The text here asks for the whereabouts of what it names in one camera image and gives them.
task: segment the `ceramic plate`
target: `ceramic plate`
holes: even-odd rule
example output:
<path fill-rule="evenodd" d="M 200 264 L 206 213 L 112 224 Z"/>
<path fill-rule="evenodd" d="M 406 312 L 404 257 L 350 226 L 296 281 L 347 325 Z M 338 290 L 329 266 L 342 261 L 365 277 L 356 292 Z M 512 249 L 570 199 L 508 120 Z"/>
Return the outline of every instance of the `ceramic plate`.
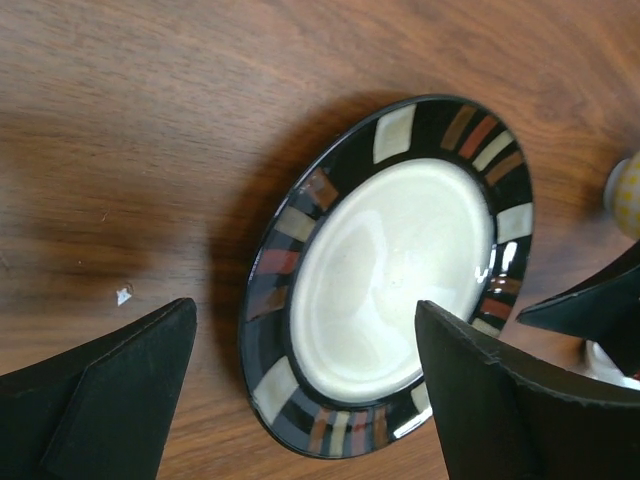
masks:
<path fill-rule="evenodd" d="M 480 105 L 418 97 L 358 123 L 289 191 L 249 275 L 239 344 L 264 427 L 321 458 L 415 430 L 431 416 L 416 301 L 499 335 L 532 227 L 522 151 Z"/>

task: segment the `brown stripe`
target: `brown stripe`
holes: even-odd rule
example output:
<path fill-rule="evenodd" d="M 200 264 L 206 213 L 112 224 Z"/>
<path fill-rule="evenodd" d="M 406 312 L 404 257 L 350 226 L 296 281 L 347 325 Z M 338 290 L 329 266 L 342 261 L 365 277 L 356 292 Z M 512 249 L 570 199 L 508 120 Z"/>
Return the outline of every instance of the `brown stripe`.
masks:
<path fill-rule="evenodd" d="M 327 210 L 338 198 L 338 191 L 321 168 L 313 171 L 302 188 L 322 210 Z"/>
<path fill-rule="evenodd" d="M 484 313 L 490 313 L 494 317 L 501 318 L 506 322 L 511 313 L 511 306 L 494 300 L 493 298 L 485 298 L 480 310 Z"/>
<path fill-rule="evenodd" d="M 460 135 L 462 135 L 462 132 L 469 123 L 469 120 L 471 120 L 471 117 L 473 117 L 474 113 L 476 113 L 476 109 L 471 105 L 463 105 L 460 108 L 458 114 L 451 122 L 451 125 L 447 128 L 444 137 L 442 137 L 442 142 L 440 143 L 442 148 L 446 150 L 453 150 L 456 148 L 458 140 L 460 140 Z"/>
<path fill-rule="evenodd" d="M 498 165 L 493 167 L 489 173 L 484 177 L 487 183 L 491 186 L 495 185 L 498 180 L 504 177 L 511 170 L 519 165 L 522 165 L 524 159 L 522 158 L 522 152 L 513 152 L 504 160 L 501 160 Z"/>
<path fill-rule="evenodd" d="M 478 149 L 478 146 L 482 143 L 482 141 L 489 135 L 489 132 L 493 130 L 498 124 L 498 121 L 492 117 L 491 115 L 487 115 L 482 119 L 482 121 L 478 124 L 478 126 L 471 132 L 471 134 L 467 137 L 467 140 L 460 148 L 460 155 L 464 158 L 471 158 L 471 156 Z"/>
<path fill-rule="evenodd" d="M 256 273 L 281 273 L 288 274 L 293 271 L 298 262 L 298 252 L 290 250 L 265 250 L 262 252 Z"/>
<path fill-rule="evenodd" d="M 367 426 L 367 412 L 354 414 L 353 427 L 351 428 L 351 455 L 363 455 L 365 453 L 365 433 Z"/>
<path fill-rule="evenodd" d="M 387 436 L 387 412 L 385 407 L 378 408 L 373 415 L 373 444 L 382 448 L 389 443 Z"/>
<path fill-rule="evenodd" d="M 500 289 L 501 293 L 517 295 L 520 292 L 522 282 L 509 277 L 494 277 L 491 279 L 490 290 Z"/>
<path fill-rule="evenodd" d="M 288 287 L 278 287 L 266 295 L 252 298 L 249 308 L 247 309 L 247 319 L 249 321 L 255 320 L 262 315 L 283 308 L 287 298 L 287 288 Z"/>
<path fill-rule="evenodd" d="M 330 414 L 331 412 L 324 408 L 321 408 L 316 414 L 313 427 L 311 427 L 311 435 L 309 436 L 309 452 L 320 454 L 324 441 L 324 432 L 327 429 Z"/>

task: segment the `red stripe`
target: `red stripe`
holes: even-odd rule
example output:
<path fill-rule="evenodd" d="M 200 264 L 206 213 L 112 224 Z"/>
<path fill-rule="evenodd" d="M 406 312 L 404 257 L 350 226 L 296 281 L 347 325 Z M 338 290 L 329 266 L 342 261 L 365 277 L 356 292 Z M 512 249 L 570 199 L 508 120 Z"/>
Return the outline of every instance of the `red stripe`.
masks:
<path fill-rule="evenodd" d="M 265 250 L 260 257 L 256 273 L 291 273 L 298 263 L 299 255 L 298 252 L 289 250 Z"/>
<path fill-rule="evenodd" d="M 489 132 L 493 130 L 498 124 L 498 121 L 492 117 L 491 115 L 487 115 L 482 119 L 482 121 L 478 124 L 478 126 L 471 132 L 471 135 L 467 137 L 467 140 L 462 145 L 460 149 L 460 155 L 464 158 L 471 158 L 471 156 L 478 149 L 478 146 L 482 143 L 482 141 L 489 135 Z"/>
<path fill-rule="evenodd" d="M 357 412 L 351 429 L 351 455 L 363 455 L 365 453 L 366 425 L 367 412 Z"/>
<path fill-rule="evenodd" d="M 490 313 L 494 317 L 501 318 L 506 322 L 509 318 L 509 314 L 511 313 L 511 306 L 492 298 L 485 298 L 480 310 L 485 313 Z"/>

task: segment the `white object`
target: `white object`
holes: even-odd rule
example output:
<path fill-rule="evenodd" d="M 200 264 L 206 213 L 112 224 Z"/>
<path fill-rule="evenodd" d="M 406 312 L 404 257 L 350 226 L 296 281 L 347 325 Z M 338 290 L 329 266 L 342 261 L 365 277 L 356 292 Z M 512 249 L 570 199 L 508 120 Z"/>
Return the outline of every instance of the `white object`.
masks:
<path fill-rule="evenodd" d="M 123 288 L 121 290 L 116 290 L 116 297 L 117 297 L 118 306 L 120 306 L 131 298 L 131 294 L 129 293 L 128 288 Z"/>
<path fill-rule="evenodd" d="M 591 341 L 587 341 L 585 347 L 585 363 L 587 371 L 585 375 L 602 382 L 611 383 L 620 387 L 640 390 L 640 382 L 633 378 L 626 377 L 602 347 Z"/>
<path fill-rule="evenodd" d="M 418 378 L 416 302 L 468 319 L 493 231 L 476 182 L 443 160 L 403 162 L 356 188 L 312 240 L 293 287 L 291 339 L 307 380 L 365 402 Z"/>

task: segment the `wooden table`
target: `wooden table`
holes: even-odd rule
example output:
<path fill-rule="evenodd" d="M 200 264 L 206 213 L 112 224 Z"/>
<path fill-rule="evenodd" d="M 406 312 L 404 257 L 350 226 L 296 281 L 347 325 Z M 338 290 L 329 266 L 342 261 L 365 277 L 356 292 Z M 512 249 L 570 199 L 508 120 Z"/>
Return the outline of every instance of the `wooden table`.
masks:
<path fill-rule="evenodd" d="M 640 147 L 639 23 L 637 0 L 0 2 L 0 373 L 191 296 L 199 331 L 159 478 L 446 478 L 433 422 L 336 462 L 262 430 L 236 354 L 261 232 L 356 120 L 453 93 L 500 115 L 530 163 L 519 307 L 573 285 L 629 245 L 600 196 Z M 510 323 L 505 338 L 577 358 L 558 335 Z"/>

